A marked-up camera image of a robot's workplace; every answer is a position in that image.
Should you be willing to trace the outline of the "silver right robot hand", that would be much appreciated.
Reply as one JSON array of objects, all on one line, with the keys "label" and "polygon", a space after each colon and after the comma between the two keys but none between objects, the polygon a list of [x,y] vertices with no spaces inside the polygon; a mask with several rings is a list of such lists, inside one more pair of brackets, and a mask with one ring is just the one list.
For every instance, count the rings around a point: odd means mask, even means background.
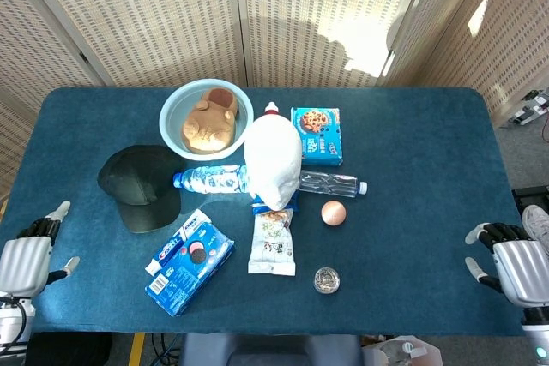
[{"label": "silver right robot hand", "polygon": [[482,223],[465,236],[465,243],[481,242],[490,252],[498,275],[486,273],[472,258],[465,264],[480,284],[501,293],[523,309],[548,305],[548,255],[542,244],[516,225]]}]

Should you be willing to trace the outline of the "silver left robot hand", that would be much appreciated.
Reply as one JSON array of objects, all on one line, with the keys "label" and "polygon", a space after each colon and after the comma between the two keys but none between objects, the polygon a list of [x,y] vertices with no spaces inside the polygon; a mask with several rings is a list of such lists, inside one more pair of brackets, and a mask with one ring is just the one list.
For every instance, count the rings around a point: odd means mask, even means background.
[{"label": "silver left robot hand", "polygon": [[70,202],[36,219],[14,239],[8,240],[1,255],[1,296],[32,299],[47,285],[73,274],[81,259],[73,256],[63,268],[51,271],[51,252]]}]

